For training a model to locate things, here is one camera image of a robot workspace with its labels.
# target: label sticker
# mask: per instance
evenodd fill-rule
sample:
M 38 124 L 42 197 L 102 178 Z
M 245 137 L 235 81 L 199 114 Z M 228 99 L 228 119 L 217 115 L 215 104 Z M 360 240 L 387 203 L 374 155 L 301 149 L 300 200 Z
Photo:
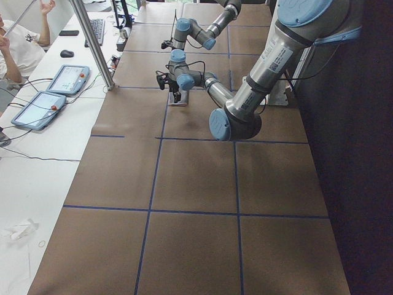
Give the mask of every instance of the label sticker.
M 268 63 L 267 68 L 278 74 L 294 53 L 288 47 L 277 45 L 277 41 L 272 39 L 261 54 L 263 62 Z

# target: metal pole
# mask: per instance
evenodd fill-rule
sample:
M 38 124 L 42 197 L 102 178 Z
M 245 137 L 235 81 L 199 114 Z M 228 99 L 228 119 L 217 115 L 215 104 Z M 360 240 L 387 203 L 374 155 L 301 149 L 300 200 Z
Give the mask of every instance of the metal pole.
M 112 90 L 115 83 L 107 67 L 104 55 L 99 47 L 97 38 L 93 32 L 93 28 L 91 27 L 90 19 L 87 15 L 86 8 L 82 0 L 70 0 L 70 2 L 85 34 L 91 53 L 93 54 L 93 57 L 98 66 L 99 72 L 104 78 L 106 87 L 108 88 L 108 90 Z
M 31 3 L 29 4 L 29 6 L 25 9 L 25 11 L 22 12 L 22 14 L 18 17 L 17 20 L 15 20 L 15 22 L 12 24 L 12 26 L 8 29 L 8 31 L 6 31 L 6 33 L 4 34 L 4 37 L 7 37 L 7 35 L 16 27 L 16 25 L 20 22 L 20 20 L 25 16 L 26 12 L 30 9 L 30 7 L 33 5 L 34 2 L 36 2 L 37 0 L 33 0 L 31 1 Z

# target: table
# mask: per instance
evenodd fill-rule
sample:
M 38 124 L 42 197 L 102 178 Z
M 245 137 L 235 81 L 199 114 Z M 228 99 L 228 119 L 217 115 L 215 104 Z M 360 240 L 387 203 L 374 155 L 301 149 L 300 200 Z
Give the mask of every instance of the table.
M 205 91 L 168 106 L 154 73 L 174 9 L 203 25 L 222 11 L 141 7 L 28 294 L 348 294 L 298 109 L 267 107 L 263 132 L 221 143 Z M 252 17 L 268 7 L 242 12 L 211 54 L 187 47 L 232 91 L 268 32 Z
M 90 19 L 106 20 L 104 44 L 101 47 L 105 59 L 109 61 L 112 55 L 120 56 L 121 53 L 116 51 L 119 31 L 112 26 L 112 13 L 88 14 Z M 57 37 L 29 81 L 52 78 L 62 64 L 89 66 L 91 72 L 85 87 L 99 74 L 90 49 L 84 47 L 85 37 L 75 15 L 64 27 L 66 29 L 79 30 L 80 33 L 78 36 Z M 61 58 L 60 52 L 63 49 L 72 50 L 74 57 Z M 45 90 L 49 82 L 37 81 L 33 84 L 37 90 Z M 25 101 L 35 95 L 35 88 L 31 85 L 23 87 L 13 102 L 25 104 Z M 6 238 L 0 241 L 0 261 L 3 262 L 0 270 L 0 294 L 28 292 L 105 95 L 105 83 L 98 77 L 94 87 L 81 94 L 75 103 L 67 105 L 47 128 L 30 132 L 7 146 L 31 157 L 73 161 L 27 159 L 0 149 L 0 230 L 28 218 L 39 224 L 38 230 L 29 237 L 15 242 L 9 242 Z M 19 110 L 20 108 L 8 107 L 0 117 L 0 126 L 11 126 L 10 121 Z M 10 138 L 25 132 L 22 128 L 4 130 Z

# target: computer mouse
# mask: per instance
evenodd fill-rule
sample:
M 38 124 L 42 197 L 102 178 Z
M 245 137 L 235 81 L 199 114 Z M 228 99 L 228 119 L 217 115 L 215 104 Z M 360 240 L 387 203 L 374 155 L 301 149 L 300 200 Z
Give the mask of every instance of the computer mouse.
M 64 50 L 62 50 L 60 52 L 60 56 L 61 57 L 73 57 L 74 56 L 74 52 L 64 49 Z

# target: grid square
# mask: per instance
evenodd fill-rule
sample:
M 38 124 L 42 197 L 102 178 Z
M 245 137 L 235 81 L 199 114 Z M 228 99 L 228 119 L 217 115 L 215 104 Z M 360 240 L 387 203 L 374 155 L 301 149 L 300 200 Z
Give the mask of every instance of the grid square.
M 67 205 L 149 208 L 160 141 L 91 137 Z
M 229 52 L 231 54 L 262 54 L 266 46 L 269 28 L 229 27 Z
M 160 137 L 167 96 L 159 89 L 114 88 L 106 94 L 92 135 Z
M 233 144 L 164 140 L 153 209 L 235 213 Z
M 252 140 L 307 143 L 302 117 L 297 108 L 267 106 L 260 115 L 261 131 Z
M 172 25 L 175 13 L 182 15 L 183 3 L 149 2 L 139 8 L 136 23 L 159 23 Z
M 240 212 L 327 216 L 307 144 L 237 143 Z
M 241 218 L 245 294 L 349 295 L 328 219 Z
M 193 18 L 200 26 L 209 26 L 223 11 L 224 8 L 216 3 L 185 3 L 182 17 Z
M 232 90 L 237 91 L 255 65 L 259 55 L 230 55 L 229 65 L 231 70 Z
M 216 108 L 207 92 L 191 90 L 187 106 L 168 108 L 164 137 L 213 140 L 209 129 L 209 116 Z
M 245 4 L 241 6 L 238 18 L 230 26 L 270 26 L 271 12 L 266 4 Z
M 146 219 L 146 212 L 63 208 L 28 294 L 131 294 Z
M 155 72 L 167 72 L 168 52 L 129 52 L 122 54 L 114 74 L 116 85 L 134 88 L 159 89 Z
M 202 29 L 206 30 L 208 27 L 207 26 L 201 26 Z M 192 39 L 191 37 L 188 38 L 189 43 L 191 43 L 195 47 L 201 47 L 197 41 Z M 187 53 L 207 53 L 207 54 L 214 54 L 214 53 L 225 53 L 228 54 L 229 48 L 228 48 L 228 30 L 224 30 L 220 33 L 219 36 L 216 37 L 216 44 L 211 50 L 207 50 L 206 48 L 200 48 L 196 49 L 192 47 L 190 44 L 186 44 L 185 46 L 185 51 Z
M 206 72 L 215 74 L 218 80 L 230 89 L 229 57 L 227 54 L 187 53 L 187 64 L 196 61 L 203 61 L 206 64 Z M 189 68 L 201 72 L 204 70 L 203 64 L 200 62 L 189 66 Z
M 124 51 L 164 52 L 161 43 L 171 38 L 171 25 L 135 23 Z
M 152 213 L 138 295 L 240 295 L 235 216 Z

